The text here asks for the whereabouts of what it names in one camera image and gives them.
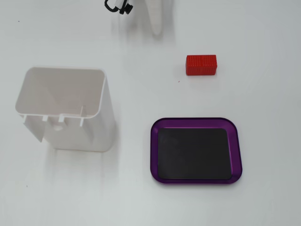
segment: white table surface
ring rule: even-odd
[[[301,225],[301,1],[165,1],[154,38],[143,1],[0,3],[1,226]],[[216,54],[217,74],[185,75],[186,55]],[[15,102],[33,65],[101,67],[118,140],[106,153],[52,150]],[[230,186],[165,186],[150,173],[163,117],[225,117],[243,175]]]

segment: white plastic container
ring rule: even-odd
[[[31,68],[17,103],[24,125],[54,148],[107,151],[115,120],[106,74],[101,69]]]

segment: purple tray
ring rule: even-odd
[[[161,128],[216,129],[226,130],[228,136],[232,177],[216,179],[162,179],[158,175],[158,131]],[[150,171],[153,177],[163,184],[232,184],[242,174],[242,164],[235,125],[224,118],[164,118],[156,121],[150,133]]]

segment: black clamp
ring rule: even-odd
[[[127,0],[124,0],[124,1],[123,1],[122,8],[121,8],[121,9],[117,8],[116,6],[115,6],[115,8],[111,8],[111,7],[108,5],[108,0],[105,0],[105,1],[104,1],[104,6],[105,6],[110,12],[112,12],[112,13],[115,13],[115,12],[117,12],[117,11],[119,10],[119,13],[120,13],[120,14],[124,14],[124,12],[125,12],[126,14],[129,14],[129,13],[132,11],[132,9],[133,9],[133,6],[132,6],[132,5],[127,4]]]

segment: red rectangular block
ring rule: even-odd
[[[193,55],[186,58],[187,75],[215,75],[216,55]]]

